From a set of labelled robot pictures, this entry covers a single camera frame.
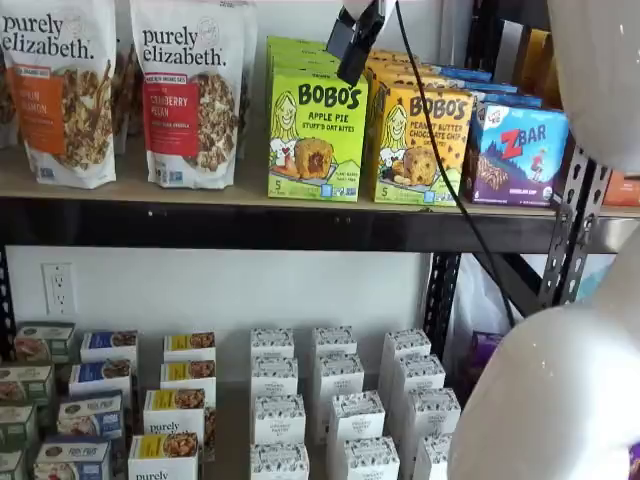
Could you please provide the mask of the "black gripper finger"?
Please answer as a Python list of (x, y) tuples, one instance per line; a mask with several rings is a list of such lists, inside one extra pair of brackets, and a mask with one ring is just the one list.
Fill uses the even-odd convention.
[(341, 21), (334, 23), (326, 44), (327, 51), (344, 51), (351, 41), (351, 27)]
[(373, 8), (367, 8), (358, 20), (342, 8), (336, 21), (341, 21), (351, 27), (351, 41), (344, 51), (336, 51), (340, 60), (337, 76), (355, 86), (365, 67), (368, 55), (383, 29), (385, 13), (378, 13)]

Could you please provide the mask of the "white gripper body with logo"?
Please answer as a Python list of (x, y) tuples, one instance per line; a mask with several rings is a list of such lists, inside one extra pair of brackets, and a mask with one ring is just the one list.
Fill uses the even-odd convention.
[(348, 13), (364, 13), (369, 7), (378, 13), (391, 13), (396, 0), (343, 0), (343, 7)]

